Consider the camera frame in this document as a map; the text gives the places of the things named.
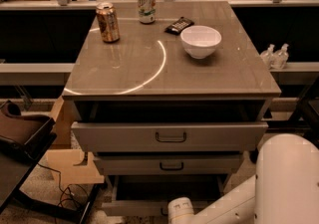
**drawer front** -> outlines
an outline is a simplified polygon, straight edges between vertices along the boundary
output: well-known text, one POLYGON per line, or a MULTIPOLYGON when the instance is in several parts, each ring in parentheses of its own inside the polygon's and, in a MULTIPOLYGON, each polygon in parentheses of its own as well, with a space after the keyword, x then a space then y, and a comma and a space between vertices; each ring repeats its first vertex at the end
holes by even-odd
POLYGON ((96 156, 101 175, 230 174, 242 163, 242 154, 226 155, 112 155, 96 156))
POLYGON ((266 130, 266 122, 72 125, 82 150, 92 152, 254 150, 266 130))

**black table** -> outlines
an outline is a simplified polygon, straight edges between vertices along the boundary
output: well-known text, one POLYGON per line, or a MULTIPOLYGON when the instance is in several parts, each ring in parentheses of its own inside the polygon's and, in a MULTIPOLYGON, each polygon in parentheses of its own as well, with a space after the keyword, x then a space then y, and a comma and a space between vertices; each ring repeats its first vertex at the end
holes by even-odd
POLYGON ((41 212, 59 219, 64 219, 74 223, 85 223, 89 215, 93 202, 98 194, 100 185, 93 186, 83 211, 62 208, 57 205, 42 202, 30 198, 20 190, 24 181, 28 178, 38 161, 42 158, 47 149, 56 138, 54 133, 50 133, 44 140, 41 152, 36 161, 21 161, 0 152, 0 214, 11 202, 17 200, 19 206, 26 209, 41 212))

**gray tabletop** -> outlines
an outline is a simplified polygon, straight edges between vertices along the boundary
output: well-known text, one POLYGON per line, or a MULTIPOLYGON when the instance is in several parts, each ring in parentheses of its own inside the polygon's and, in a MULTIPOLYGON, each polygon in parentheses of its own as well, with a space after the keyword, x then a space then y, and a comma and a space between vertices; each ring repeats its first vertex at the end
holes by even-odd
POLYGON ((137 3, 114 3, 120 41, 102 41, 95 20, 64 88, 65 100, 112 97, 210 97, 265 99, 280 95, 231 7, 224 1, 158 2, 157 20, 142 24, 137 3), (218 30, 222 43, 213 55, 196 60, 180 36, 164 31, 184 16, 218 30))

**drawer handle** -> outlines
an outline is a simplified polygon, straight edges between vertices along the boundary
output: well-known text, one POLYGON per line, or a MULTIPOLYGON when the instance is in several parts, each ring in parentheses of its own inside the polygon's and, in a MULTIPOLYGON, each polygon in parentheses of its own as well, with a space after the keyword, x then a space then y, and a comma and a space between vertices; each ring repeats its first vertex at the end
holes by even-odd
POLYGON ((156 139, 159 142, 184 142, 187 139, 187 133, 184 132, 182 136, 160 136, 160 134, 156 132, 156 139))
POLYGON ((165 165, 165 164, 160 162, 159 168, 160 168, 160 170, 163 170, 163 171, 181 171, 181 170, 183 170, 183 162, 181 162, 180 165, 176 165, 176 166, 172 166, 171 164, 165 165))

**floor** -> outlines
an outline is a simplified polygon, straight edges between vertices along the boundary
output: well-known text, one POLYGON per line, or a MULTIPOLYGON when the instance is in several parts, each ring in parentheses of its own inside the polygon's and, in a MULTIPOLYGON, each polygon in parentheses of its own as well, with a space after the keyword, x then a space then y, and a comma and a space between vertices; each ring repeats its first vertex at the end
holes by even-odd
MULTIPOLYGON (((283 118, 286 118, 287 113, 282 113, 283 118)), ((273 133, 267 133, 264 135, 259 143, 259 147, 265 140, 273 136, 273 133)), ((47 160, 43 157, 40 161, 42 166, 47 166, 47 160)), ((74 207, 75 202, 66 200, 66 194, 62 193, 59 189, 58 183, 53 179, 52 172, 40 165, 37 165, 33 172, 30 174, 26 182, 23 184, 21 190, 28 194, 30 197, 45 201, 48 203, 58 205, 63 201, 65 207, 74 207)), ((244 180, 248 179, 255 173, 255 164, 249 159, 248 152, 244 152, 244 161, 239 170, 233 174, 228 180, 224 191, 227 193, 232 188, 239 185, 244 180)), ((84 202, 87 198, 87 193, 90 192, 90 185, 83 185, 81 187, 77 185, 70 186, 73 197, 77 202, 84 202)), ((88 224, 165 224, 167 223, 166 217, 125 217, 125 216, 107 216, 102 209, 103 202, 110 202, 112 191, 108 188, 100 190, 97 199, 92 207, 90 216, 88 218, 88 224)), ((0 215, 1 224, 42 224, 42 223, 69 223, 59 219, 55 219, 50 216, 46 216, 40 213, 24 210, 16 205, 9 205, 3 213, 0 215)), ((252 224, 253 220, 244 223, 252 224)))

